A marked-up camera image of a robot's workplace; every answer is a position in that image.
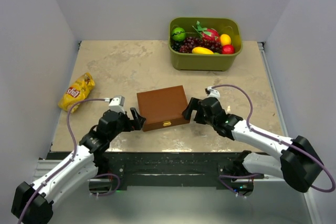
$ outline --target beige marble surface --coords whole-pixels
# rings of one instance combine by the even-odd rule
[[[183,85],[187,99],[206,97],[204,88],[230,83],[243,88],[251,97],[255,110],[251,123],[281,134],[280,123],[268,84],[264,65],[255,41],[245,41],[243,51],[226,72],[178,71],[170,63],[167,41],[83,41],[78,52],[71,83],[89,71],[96,87],[90,98],[115,95],[125,97],[125,109],[136,107],[137,92]],[[238,90],[219,88],[222,107],[246,118],[249,105]],[[70,124],[79,141],[98,123],[108,109],[105,102],[82,104],[71,115]],[[62,111],[52,151],[71,151],[72,141]],[[114,139],[109,151],[129,152],[240,152],[256,151],[252,146],[217,135],[208,125],[190,124],[149,132],[122,133]]]

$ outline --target fruit basket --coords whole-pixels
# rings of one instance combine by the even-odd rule
[[[234,54],[191,54],[190,45],[200,45],[212,49],[215,53],[221,53],[218,43],[215,41],[206,41],[200,39],[199,34],[193,28],[199,21],[203,27],[215,29],[220,35],[227,34],[232,41]],[[186,33],[183,42],[174,41],[171,38],[171,32],[181,27]],[[194,18],[179,17],[171,21],[169,29],[169,50],[171,52],[171,62],[177,70],[208,70],[208,71],[226,71],[228,70],[238,54],[243,49],[240,38],[239,27],[236,22],[228,18]]]

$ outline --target plastic fruit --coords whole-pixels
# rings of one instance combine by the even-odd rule
[[[172,39],[175,41],[184,41],[186,34],[185,30],[182,27],[176,27],[172,30]]]
[[[199,46],[210,49],[212,52],[217,52],[219,54],[222,53],[222,45],[220,44],[220,42],[205,40],[204,43]]]
[[[215,29],[212,29],[212,28],[206,28],[206,27],[201,27],[200,26],[200,22],[197,21],[196,23],[196,27],[194,27],[194,29],[196,30],[196,32],[198,32],[198,34],[201,36],[201,38],[203,40],[214,40],[216,42],[220,42],[220,39],[219,39],[219,34],[218,32],[215,30]]]
[[[190,52],[191,50],[193,50],[195,47],[199,47],[200,45],[200,42],[202,40],[200,38],[194,38],[194,37],[187,37],[185,40],[184,40],[184,44],[183,45],[186,45],[189,49],[190,49]]]
[[[182,45],[179,49],[179,52],[181,52],[183,54],[191,54],[191,50],[192,50],[192,48],[189,48],[188,45]]]
[[[222,34],[219,39],[222,46],[231,45],[231,38],[227,34]]]
[[[232,55],[235,53],[235,48],[232,45],[225,45],[222,48],[222,54],[224,55]]]
[[[174,51],[178,52],[183,45],[182,41],[171,41],[171,47]]]
[[[213,55],[214,52],[212,52],[210,49],[204,48],[204,47],[195,47],[192,50],[193,54],[198,54],[198,55]]]

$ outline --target brown wooden box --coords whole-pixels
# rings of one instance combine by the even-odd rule
[[[188,102],[183,86],[137,93],[140,115],[146,118],[143,131],[189,123],[182,116]]]

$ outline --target yellow chip bag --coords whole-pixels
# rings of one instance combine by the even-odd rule
[[[89,73],[83,74],[70,86],[70,88],[68,88],[67,92],[58,102],[58,106],[61,109],[68,111],[74,103],[85,100],[95,85],[96,84]],[[71,110],[71,113],[74,113],[78,106],[79,104]]]

